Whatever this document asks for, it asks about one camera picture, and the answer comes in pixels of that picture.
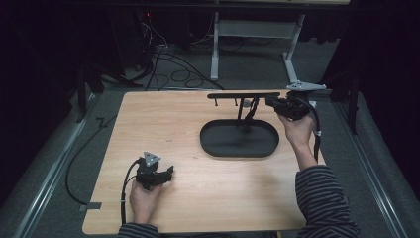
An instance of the black oval tray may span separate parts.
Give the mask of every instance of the black oval tray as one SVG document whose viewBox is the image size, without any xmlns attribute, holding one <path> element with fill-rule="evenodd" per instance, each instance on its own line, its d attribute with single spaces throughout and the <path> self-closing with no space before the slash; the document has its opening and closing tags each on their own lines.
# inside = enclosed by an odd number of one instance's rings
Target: black oval tray
<svg viewBox="0 0 420 238">
<path fill-rule="evenodd" d="M 266 157 L 278 145 L 277 130 L 262 120 L 253 120 L 244 126 L 244 120 L 214 120 L 200 132 L 201 147 L 215 157 Z"/>
</svg>

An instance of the silver bracket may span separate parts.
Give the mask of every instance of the silver bracket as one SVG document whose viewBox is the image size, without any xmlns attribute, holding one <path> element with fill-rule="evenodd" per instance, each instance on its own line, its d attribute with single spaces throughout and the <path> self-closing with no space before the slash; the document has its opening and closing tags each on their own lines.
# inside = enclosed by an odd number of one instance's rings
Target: silver bracket
<svg viewBox="0 0 420 238">
<path fill-rule="evenodd" d="M 319 85 L 315 83 L 302 82 L 297 80 L 297 82 L 287 85 L 286 88 L 292 91 L 312 91 L 326 89 L 327 86 L 325 84 Z"/>
<path fill-rule="evenodd" d="M 152 165 L 154 165 L 156 162 L 158 162 L 160 160 L 159 156 L 156 156 L 152 153 L 149 152 L 144 152 L 145 155 L 145 160 L 146 160 L 146 166 L 150 167 Z"/>
</svg>

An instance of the wooden tabletop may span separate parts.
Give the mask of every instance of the wooden tabletop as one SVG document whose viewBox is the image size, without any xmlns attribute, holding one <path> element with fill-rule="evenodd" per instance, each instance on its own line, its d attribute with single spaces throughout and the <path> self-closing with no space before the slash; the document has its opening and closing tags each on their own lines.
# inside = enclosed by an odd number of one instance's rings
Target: wooden tabletop
<svg viewBox="0 0 420 238">
<path fill-rule="evenodd" d="M 296 204 L 298 171 L 284 128 L 261 101 L 254 119 L 274 126 L 279 144 L 265 158 L 217 158 L 200 146 L 199 133 L 209 121 L 237 118 L 233 99 L 216 91 L 129 92 L 125 95 L 87 211 L 86 234 L 116 234 L 121 226 L 120 197 L 130 164 L 144 151 L 161 157 L 158 172 L 174 166 L 152 219 L 160 233 L 299 229 L 305 220 Z M 217 91 L 261 92 L 261 91 Z M 322 154 L 320 164 L 324 164 Z M 127 199 L 131 184 L 127 186 Z M 129 202 L 127 221 L 133 218 Z"/>
</svg>

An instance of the white metal frame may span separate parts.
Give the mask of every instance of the white metal frame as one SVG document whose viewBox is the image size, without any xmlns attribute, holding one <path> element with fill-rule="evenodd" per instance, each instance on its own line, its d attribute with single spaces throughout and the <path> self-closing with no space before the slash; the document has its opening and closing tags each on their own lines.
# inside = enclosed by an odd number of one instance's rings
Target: white metal frame
<svg viewBox="0 0 420 238">
<path fill-rule="evenodd" d="M 259 37 L 259 38 L 282 38 L 290 39 L 290 48 L 287 53 L 283 53 L 283 61 L 287 70 L 290 82 L 297 82 L 296 72 L 291 58 L 299 39 L 300 31 L 303 26 L 305 15 L 299 15 L 295 23 L 280 22 L 256 22 L 256 21 L 232 21 L 220 20 L 219 12 L 214 13 L 214 38 L 213 54 L 211 59 L 210 79 L 219 79 L 219 37 Z"/>
</svg>

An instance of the striped sleeve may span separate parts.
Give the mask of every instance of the striped sleeve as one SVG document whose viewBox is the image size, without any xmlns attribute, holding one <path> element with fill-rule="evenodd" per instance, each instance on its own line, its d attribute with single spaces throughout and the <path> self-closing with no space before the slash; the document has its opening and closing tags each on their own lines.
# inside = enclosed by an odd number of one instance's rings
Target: striped sleeve
<svg viewBox="0 0 420 238">
<path fill-rule="evenodd" d="M 343 189 L 326 166 L 308 168 L 296 175 L 296 196 L 306 226 L 298 238 L 358 237 Z"/>
<path fill-rule="evenodd" d="M 157 238 L 158 229 L 148 224 L 126 223 L 120 227 L 117 238 Z"/>
</svg>

